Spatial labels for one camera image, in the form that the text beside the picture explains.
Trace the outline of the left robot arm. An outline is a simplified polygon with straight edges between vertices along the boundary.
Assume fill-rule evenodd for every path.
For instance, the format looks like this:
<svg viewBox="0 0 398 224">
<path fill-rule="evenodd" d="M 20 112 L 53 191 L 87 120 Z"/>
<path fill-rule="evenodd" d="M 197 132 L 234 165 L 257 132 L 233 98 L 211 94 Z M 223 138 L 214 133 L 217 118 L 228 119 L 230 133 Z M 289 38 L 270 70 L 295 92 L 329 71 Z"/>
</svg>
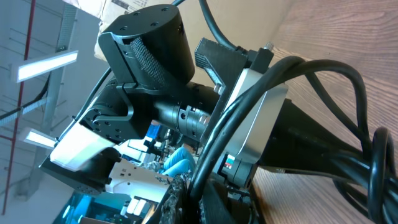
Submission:
<svg viewBox="0 0 398 224">
<path fill-rule="evenodd" d="M 152 176 L 122 168 L 116 146 L 143 139 L 152 121 L 203 144 L 193 170 L 198 195 L 210 174 L 250 186 L 258 167 L 323 175 L 340 182 L 369 177 L 366 93 L 360 74 L 334 60 L 291 56 L 272 64 L 271 49 L 245 50 L 228 42 L 206 4 L 216 40 L 189 52 L 180 11 L 158 4 L 119 16 L 98 38 L 114 77 L 59 137 L 41 169 L 74 189 L 98 195 L 117 181 L 135 180 L 151 194 Z M 292 71 L 307 75 L 320 98 L 363 150 L 344 143 L 289 101 Z"/>
</svg>

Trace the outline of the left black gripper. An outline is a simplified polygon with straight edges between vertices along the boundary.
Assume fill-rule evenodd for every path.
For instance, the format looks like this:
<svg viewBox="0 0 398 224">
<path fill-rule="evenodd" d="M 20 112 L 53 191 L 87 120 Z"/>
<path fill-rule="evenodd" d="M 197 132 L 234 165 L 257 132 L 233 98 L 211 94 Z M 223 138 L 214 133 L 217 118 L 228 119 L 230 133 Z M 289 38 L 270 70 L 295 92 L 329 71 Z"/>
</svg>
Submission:
<svg viewBox="0 0 398 224">
<path fill-rule="evenodd" d="M 282 169 L 288 174 L 320 175 L 353 183 L 332 161 L 332 156 L 346 152 L 360 156 L 359 150 L 343 142 L 291 100 L 284 100 L 260 159 L 251 164 L 222 152 L 214 172 L 235 187 L 250 186 L 257 168 Z"/>
</svg>

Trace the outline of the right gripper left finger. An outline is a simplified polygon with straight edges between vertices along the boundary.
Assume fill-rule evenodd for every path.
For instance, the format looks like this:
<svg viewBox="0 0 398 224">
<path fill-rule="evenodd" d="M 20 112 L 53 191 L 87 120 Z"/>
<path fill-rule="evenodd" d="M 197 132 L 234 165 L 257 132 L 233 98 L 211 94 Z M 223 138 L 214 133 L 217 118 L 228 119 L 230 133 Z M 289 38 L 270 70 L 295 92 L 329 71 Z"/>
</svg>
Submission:
<svg viewBox="0 0 398 224">
<path fill-rule="evenodd" d="M 147 224 L 189 223 L 188 181 L 190 173 L 176 175 Z"/>
</svg>

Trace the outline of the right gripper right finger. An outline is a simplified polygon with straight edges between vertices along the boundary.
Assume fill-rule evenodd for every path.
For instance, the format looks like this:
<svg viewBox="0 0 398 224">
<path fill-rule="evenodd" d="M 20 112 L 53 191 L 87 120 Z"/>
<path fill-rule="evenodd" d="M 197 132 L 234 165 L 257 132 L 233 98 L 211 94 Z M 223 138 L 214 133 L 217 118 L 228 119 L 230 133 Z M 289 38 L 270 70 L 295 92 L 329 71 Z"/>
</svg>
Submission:
<svg viewBox="0 0 398 224">
<path fill-rule="evenodd" d="M 208 180 L 200 200 L 201 222 L 204 224 L 236 223 L 226 207 L 227 190 L 223 185 Z"/>
</svg>

